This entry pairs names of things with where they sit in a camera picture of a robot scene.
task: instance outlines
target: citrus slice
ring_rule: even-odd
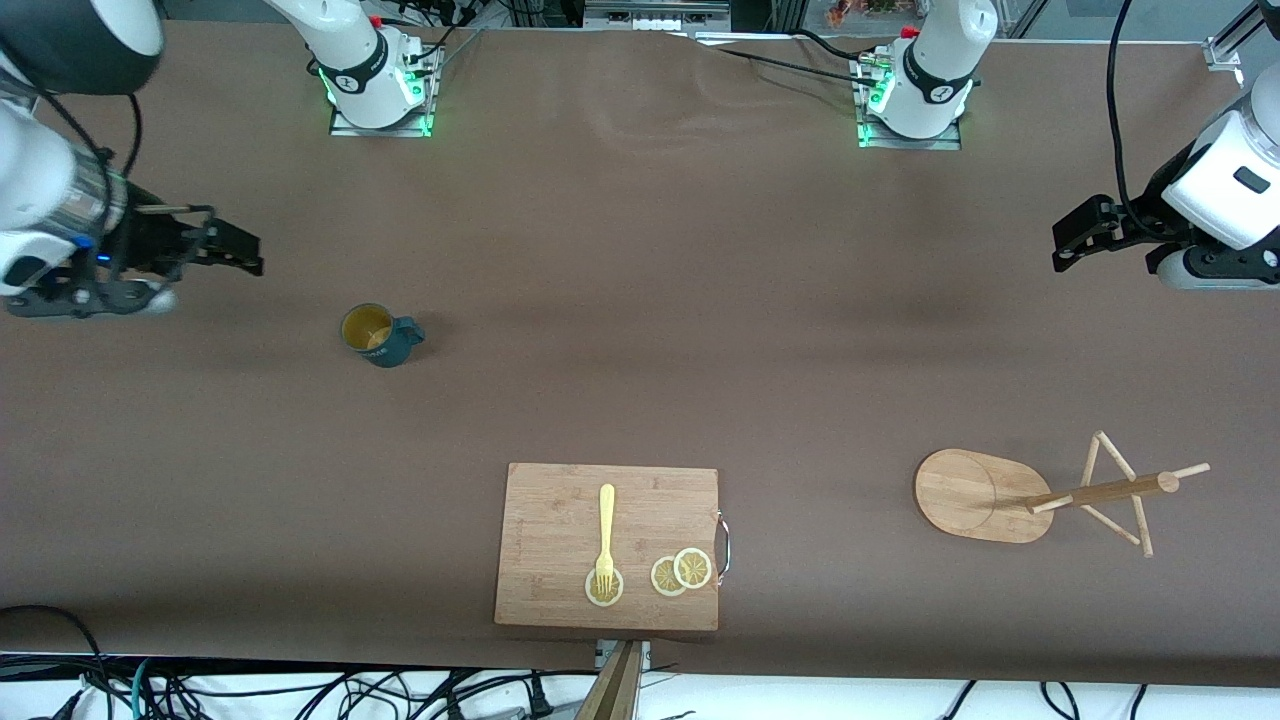
[[[591,605],[599,605],[600,607],[608,607],[622,597],[622,573],[617,569],[613,570],[613,589],[603,596],[595,594],[595,568],[586,574],[586,583],[584,583],[582,589],[586,592],[586,600],[591,601]]]
[[[676,569],[676,580],[691,591],[712,579],[712,559],[696,547],[686,547],[677,552],[672,564]]]
[[[653,589],[667,597],[676,597],[677,594],[685,592],[685,585],[680,584],[680,580],[676,579],[675,555],[659,557],[658,561],[653,564],[653,570],[649,570],[649,582],[653,583]]]

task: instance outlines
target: table surface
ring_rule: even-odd
[[[486,33],[436,137],[330,138],[288,26],[166,31],[133,179],[260,234],[266,275],[0,320],[4,603],[110,652],[581,666],[593,633],[493,624],[507,464],[717,468],[721,630],[658,662],[1280,676],[1280,295],[1169,291],[1137,250],[1051,269],[1052,223],[1114,188],[1103,46],[993,45],[965,149],[909,154],[856,146],[847,86],[657,33]],[[1190,45],[1120,68],[1140,186],[1235,88]],[[127,146],[123,99],[70,105]],[[366,301],[430,333],[408,365],[338,341]],[[1152,560],[1083,514],[1006,546],[915,507],[936,450],[1059,489],[1097,429],[1139,473],[1213,464],[1148,503]]]

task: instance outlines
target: blue mug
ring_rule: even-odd
[[[348,310],[342,319],[339,334],[347,347],[379,368],[394,368],[404,363],[413,346],[426,340],[426,333],[413,318],[397,318],[390,310],[374,302]]]

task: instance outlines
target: wooden post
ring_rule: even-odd
[[[1178,475],[1172,473],[1156,473],[1153,475],[1142,475],[1134,480],[1116,480],[1114,483],[1106,483],[1101,486],[1085,486],[1074,488],[1070,492],[1051,492],[1048,495],[1038,495],[1034,497],[1028,497],[1025,503],[1027,509],[1032,512],[1043,512],[1046,510],[1052,510],[1055,507],[1062,507],[1064,505],[1080,506],[1080,505],[1098,505],[1102,502],[1114,502],[1116,500],[1124,500],[1126,497],[1144,496],[1144,495],[1165,495],[1170,492],[1178,492]]]

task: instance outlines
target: wooden cutting board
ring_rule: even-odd
[[[600,552],[600,486],[617,488],[612,555],[622,597],[586,600],[584,584]],[[618,630],[714,630],[716,578],[664,597],[649,582],[663,556],[696,547],[713,559],[719,471],[691,468],[512,462],[498,561],[499,625]]]

